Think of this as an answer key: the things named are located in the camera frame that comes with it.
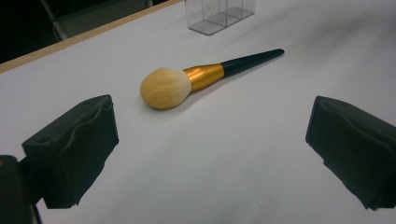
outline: table edge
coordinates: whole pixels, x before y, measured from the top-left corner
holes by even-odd
[[[84,40],[92,38],[92,37],[94,37],[96,35],[99,35],[101,33],[109,31],[111,29],[114,29],[114,28],[116,28],[118,26],[121,26],[121,25],[127,23],[127,22],[134,21],[136,19],[144,17],[144,16],[146,16],[146,15],[148,15],[150,13],[156,12],[158,10],[161,10],[161,9],[165,8],[165,7],[170,7],[170,6],[172,6],[172,5],[176,4],[176,3],[179,3],[181,1],[183,1],[183,0],[168,0],[168,1],[166,1],[164,3],[161,3],[161,4],[157,5],[157,6],[148,7],[146,9],[144,9],[144,10],[138,11],[138,12],[136,12],[134,14],[131,14],[131,15],[127,16],[127,17],[124,17],[124,18],[121,18],[119,20],[116,20],[116,21],[110,22],[108,24],[105,24],[103,26],[97,27],[97,28],[92,29],[92,30],[90,30],[88,32],[85,32],[83,34],[75,35],[75,36],[70,37],[70,38],[68,38],[66,40],[63,40],[63,41],[60,41],[60,42],[55,43],[53,45],[47,46],[47,47],[45,47],[43,49],[39,49],[39,50],[33,51],[31,53],[22,55],[19,58],[10,60],[10,61],[5,62],[5,63],[0,63],[0,74],[6,72],[8,70],[11,70],[13,68],[19,67],[21,65],[24,65],[24,64],[30,63],[32,61],[35,61],[37,59],[40,59],[42,57],[45,57],[47,55],[50,55],[51,53],[54,53],[54,52],[56,52],[58,50],[66,49],[66,48],[68,48],[70,46],[73,46],[73,45],[79,43],[79,42],[82,42]]]

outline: dark green object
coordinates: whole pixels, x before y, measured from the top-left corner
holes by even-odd
[[[395,206],[395,127],[356,106],[318,96],[305,140],[365,208]]]
[[[224,76],[230,77],[235,74],[244,72],[249,68],[257,66],[261,63],[266,63],[274,58],[277,58],[285,53],[283,49],[273,49],[263,53],[253,54],[242,58],[232,59],[230,61],[221,63],[224,70]]]
[[[84,101],[53,121],[22,144],[22,171],[35,177],[27,183],[31,203],[42,196],[48,208],[77,204],[118,142],[110,95]]]

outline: brush bristles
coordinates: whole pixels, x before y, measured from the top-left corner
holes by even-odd
[[[160,68],[149,74],[140,85],[143,101],[156,109],[180,105],[191,92],[191,83],[181,70]]]

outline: powder brush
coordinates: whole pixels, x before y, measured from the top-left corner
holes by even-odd
[[[274,49],[224,63],[194,66],[182,71],[159,68],[143,80],[140,95],[143,101],[153,108],[169,109],[180,105],[192,91],[203,89],[224,77],[268,62],[284,52],[283,49]]]

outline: brush ferrule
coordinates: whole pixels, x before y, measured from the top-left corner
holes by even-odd
[[[195,66],[183,71],[190,80],[191,91],[205,88],[224,77],[224,69],[219,63]]]

